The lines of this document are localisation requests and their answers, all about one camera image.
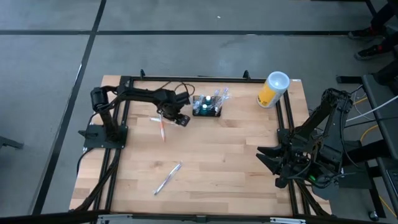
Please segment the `shoe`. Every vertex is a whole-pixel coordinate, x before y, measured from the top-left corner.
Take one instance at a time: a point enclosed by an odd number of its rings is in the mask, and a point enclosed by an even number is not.
[[[351,40],[373,39],[375,37],[381,36],[381,31],[373,31],[371,27],[363,30],[354,30],[348,33],[348,38],[350,38]]]
[[[369,59],[383,55],[388,52],[389,52],[389,50],[388,51],[383,50],[381,45],[373,45],[372,47],[370,47],[368,49],[365,49],[365,50],[362,50],[362,51],[356,53],[354,55],[354,58],[356,60],[369,60]]]

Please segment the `concrete floor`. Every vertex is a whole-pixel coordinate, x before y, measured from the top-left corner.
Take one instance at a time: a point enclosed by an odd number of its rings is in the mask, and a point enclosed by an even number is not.
[[[375,1],[375,8],[383,1]],[[100,0],[0,0],[0,30],[91,30],[99,5]],[[350,30],[366,27],[371,18],[364,2],[108,0],[99,30]],[[21,151],[0,151],[2,217],[29,213],[87,41],[87,35],[0,35],[0,135],[25,143]],[[368,62],[352,57],[371,44],[319,36],[97,36],[43,212],[68,210],[83,145],[77,131],[92,114],[89,92],[103,75],[137,75],[143,68],[157,76],[241,77],[247,69],[253,78],[264,78],[281,70],[303,80],[308,107],[314,108],[326,88],[356,88],[338,85],[337,75],[376,72],[392,60],[391,55]],[[369,103],[358,109],[369,110]],[[356,115],[352,110],[350,116]],[[346,139],[359,139],[370,126],[352,128]],[[374,131],[365,142],[379,138]],[[382,180],[376,182],[387,199]],[[373,209],[367,191],[352,189],[341,189],[331,206],[339,217],[362,220]],[[396,222],[386,213],[383,221]]]

